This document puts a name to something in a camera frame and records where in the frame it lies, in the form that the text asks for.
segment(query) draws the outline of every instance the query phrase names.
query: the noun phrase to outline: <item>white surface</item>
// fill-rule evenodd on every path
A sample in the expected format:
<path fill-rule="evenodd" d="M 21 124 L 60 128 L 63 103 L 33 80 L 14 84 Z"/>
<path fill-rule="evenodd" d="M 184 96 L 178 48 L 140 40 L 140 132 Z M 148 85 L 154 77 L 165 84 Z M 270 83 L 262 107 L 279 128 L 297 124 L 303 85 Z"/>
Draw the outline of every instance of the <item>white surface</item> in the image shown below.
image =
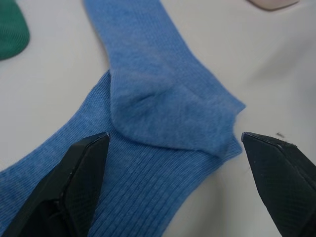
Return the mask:
<path fill-rule="evenodd" d="M 18 2 L 31 42 L 0 62 L 0 169 L 61 127 L 107 70 L 77 0 Z M 316 2 L 264 12 L 244 0 L 164 0 L 194 55 L 247 108 L 235 125 L 298 145 L 316 163 Z M 206 179 L 165 237 L 279 237 L 245 154 Z"/>

